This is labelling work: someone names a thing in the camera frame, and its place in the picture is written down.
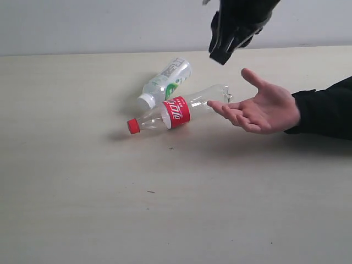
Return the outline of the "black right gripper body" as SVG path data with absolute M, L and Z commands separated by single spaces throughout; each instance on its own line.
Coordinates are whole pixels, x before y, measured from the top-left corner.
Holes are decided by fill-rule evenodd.
M 221 0 L 214 16 L 217 27 L 265 26 L 280 0 Z

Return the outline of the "person's open hand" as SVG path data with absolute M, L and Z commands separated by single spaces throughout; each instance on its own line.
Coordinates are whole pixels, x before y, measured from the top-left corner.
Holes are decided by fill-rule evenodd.
M 236 103 L 208 101 L 216 113 L 248 133 L 274 134 L 299 124 L 300 112 L 291 93 L 263 80 L 249 69 L 242 69 L 245 81 L 257 88 L 257 94 Z

